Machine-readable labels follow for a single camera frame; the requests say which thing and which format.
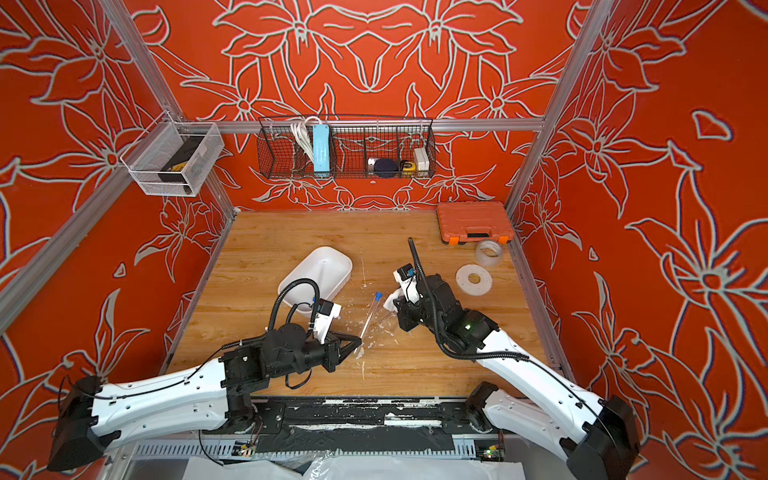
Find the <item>white flat tape roll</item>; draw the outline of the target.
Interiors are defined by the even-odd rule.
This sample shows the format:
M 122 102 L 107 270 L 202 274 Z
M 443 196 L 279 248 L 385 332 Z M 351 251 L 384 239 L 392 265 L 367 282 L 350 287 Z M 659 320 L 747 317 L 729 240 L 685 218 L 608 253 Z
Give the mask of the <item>white flat tape roll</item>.
M 467 264 L 456 271 L 456 283 L 467 295 L 483 296 L 490 292 L 493 286 L 491 274 L 482 266 Z

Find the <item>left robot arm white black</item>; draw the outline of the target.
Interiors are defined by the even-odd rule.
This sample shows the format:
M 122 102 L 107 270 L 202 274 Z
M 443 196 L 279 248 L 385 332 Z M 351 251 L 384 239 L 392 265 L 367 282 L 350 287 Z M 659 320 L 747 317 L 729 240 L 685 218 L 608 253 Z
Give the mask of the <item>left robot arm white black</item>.
M 318 340 L 286 324 L 175 373 L 125 383 L 82 378 L 61 404 L 47 468 L 74 470 L 124 444 L 188 430 L 244 432 L 257 416 L 252 395 L 271 380 L 316 367 L 333 372 L 361 343 L 336 332 Z

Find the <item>orange tool case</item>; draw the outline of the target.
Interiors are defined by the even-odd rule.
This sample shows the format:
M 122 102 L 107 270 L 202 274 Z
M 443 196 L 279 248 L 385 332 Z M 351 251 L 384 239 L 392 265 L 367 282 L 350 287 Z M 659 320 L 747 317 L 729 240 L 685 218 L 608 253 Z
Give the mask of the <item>orange tool case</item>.
M 436 215 L 441 240 L 447 245 L 483 240 L 505 245 L 514 237 L 514 228 L 504 205 L 498 201 L 440 203 Z

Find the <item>light blue box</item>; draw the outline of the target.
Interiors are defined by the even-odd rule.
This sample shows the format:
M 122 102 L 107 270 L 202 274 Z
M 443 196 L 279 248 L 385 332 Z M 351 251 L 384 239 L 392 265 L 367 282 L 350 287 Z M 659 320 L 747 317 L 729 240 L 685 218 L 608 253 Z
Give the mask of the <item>light blue box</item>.
M 314 173 L 318 177 L 327 177 L 331 172 L 329 126 L 325 124 L 314 125 L 312 136 Z

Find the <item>white small box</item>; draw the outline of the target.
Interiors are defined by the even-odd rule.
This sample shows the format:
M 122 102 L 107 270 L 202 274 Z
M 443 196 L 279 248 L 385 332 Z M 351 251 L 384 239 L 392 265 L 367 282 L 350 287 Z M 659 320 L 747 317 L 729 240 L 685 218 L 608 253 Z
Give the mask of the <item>white small box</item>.
M 424 147 L 419 147 L 414 150 L 414 161 L 417 172 L 429 172 L 430 160 Z

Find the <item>white plastic tray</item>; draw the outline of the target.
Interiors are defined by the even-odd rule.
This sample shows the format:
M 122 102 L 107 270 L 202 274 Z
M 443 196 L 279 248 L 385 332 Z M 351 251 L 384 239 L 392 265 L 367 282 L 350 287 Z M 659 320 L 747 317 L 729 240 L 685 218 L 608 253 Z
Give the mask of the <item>white plastic tray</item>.
M 318 247 L 283 279 L 278 286 L 278 292 L 281 293 L 294 280 L 308 278 L 318 285 L 323 299 L 333 300 L 346 286 L 352 270 L 353 262 L 347 255 L 329 246 Z M 288 307 L 299 304 L 297 312 L 308 317 L 311 312 L 309 303 L 314 298 L 314 289 L 310 285 L 302 284 L 291 289 L 284 297 L 283 303 Z

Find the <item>clear acrylic wall box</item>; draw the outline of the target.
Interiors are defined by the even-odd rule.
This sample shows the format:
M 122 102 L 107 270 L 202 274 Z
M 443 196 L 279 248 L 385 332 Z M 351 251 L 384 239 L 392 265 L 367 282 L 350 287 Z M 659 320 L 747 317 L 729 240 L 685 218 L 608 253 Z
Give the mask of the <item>clear acrylic wall box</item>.
M 148 196 L 195 197 L 224 149 L 215 124 L 191 131 L 154 123 L 120 155 L 132 180 Z

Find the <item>clear tape roll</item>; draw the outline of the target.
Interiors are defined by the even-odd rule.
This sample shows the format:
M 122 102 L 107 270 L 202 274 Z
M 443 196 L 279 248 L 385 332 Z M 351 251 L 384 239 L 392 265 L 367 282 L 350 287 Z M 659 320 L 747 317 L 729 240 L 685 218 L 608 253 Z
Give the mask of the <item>clear tape roll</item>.
M 495 267 L 502 263 L 504 248 L 493 240 L 483 240 L 477 243 L 475 249 L 476 263 L 484 268 Z

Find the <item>dark round object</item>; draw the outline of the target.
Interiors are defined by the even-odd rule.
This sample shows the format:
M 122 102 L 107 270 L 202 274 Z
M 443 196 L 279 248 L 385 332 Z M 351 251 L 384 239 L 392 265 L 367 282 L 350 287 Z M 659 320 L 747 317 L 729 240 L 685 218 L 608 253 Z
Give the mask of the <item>dark round object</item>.
M 379 158 L 374 161 L 373 173 L 379 178 L 396 178 L 399 172 L 399 163 L 395 160 Z

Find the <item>yellow tape measure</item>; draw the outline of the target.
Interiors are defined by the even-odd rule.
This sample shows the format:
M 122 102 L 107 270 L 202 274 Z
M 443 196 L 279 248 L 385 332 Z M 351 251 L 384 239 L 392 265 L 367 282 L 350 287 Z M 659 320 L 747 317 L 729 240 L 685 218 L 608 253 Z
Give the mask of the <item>yellow tape measure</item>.
M 417 172 L 417 164 L 413 161 L 403 160 L 399 164 L 399 170 L 403 176 L 412 176 Z

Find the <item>white wipe cloth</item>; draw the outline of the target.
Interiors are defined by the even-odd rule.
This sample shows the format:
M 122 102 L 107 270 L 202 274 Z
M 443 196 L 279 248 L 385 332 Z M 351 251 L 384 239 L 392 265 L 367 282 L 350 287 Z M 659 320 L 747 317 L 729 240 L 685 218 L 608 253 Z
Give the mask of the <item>white wipe cloth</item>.
M 384 301 L 383 307 L 385 310 L 391 313 L 397 312 L 397 306 L 395 302 L 402 298 L 404 296 L 403 292 L 401 290 L 396 290 L 393 293 L 391 293 L 386 300 Z

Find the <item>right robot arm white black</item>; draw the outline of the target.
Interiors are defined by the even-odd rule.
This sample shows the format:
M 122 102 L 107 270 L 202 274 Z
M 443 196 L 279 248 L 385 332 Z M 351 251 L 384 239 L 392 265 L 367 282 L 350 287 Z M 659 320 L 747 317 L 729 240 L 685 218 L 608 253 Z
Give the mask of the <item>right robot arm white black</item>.
M 638 459 L 634 413 L 622 398 L 605 399 L 556 373 L 520 347 L 485 314 L 463 307 L 439 276 L 411 265 L 393 274 L 387 300 L 399 326 L 425 326 L 450 358 L 478 363 L 524 395 L 515 400 L 482 383 L 467 400 L 477 428 L 513 432 L 562 460 L 577 479 L 625 479 Z

